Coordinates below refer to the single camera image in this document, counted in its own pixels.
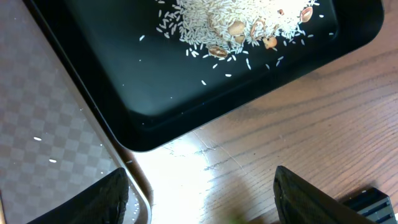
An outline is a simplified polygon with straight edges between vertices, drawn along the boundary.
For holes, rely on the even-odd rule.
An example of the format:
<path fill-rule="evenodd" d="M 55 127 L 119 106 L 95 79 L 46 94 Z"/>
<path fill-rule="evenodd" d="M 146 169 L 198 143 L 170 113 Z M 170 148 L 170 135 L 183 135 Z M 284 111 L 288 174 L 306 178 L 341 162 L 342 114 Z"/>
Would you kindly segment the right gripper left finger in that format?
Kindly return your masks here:
<path fill-rule="evenodd" d="M 128 176 L 120 167 L 29 224 L 122 224 L 128 200 Z"/>

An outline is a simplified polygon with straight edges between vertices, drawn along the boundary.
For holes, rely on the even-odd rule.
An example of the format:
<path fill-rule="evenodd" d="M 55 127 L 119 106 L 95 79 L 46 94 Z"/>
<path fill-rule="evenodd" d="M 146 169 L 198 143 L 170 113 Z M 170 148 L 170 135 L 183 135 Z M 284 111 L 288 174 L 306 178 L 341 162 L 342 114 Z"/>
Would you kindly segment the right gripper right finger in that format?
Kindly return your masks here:
<path fill-rule="evenodd" d="M 276 168 L 273 188 L 279 221 L 283 224 L 372 223 L 284 166 Z"/>

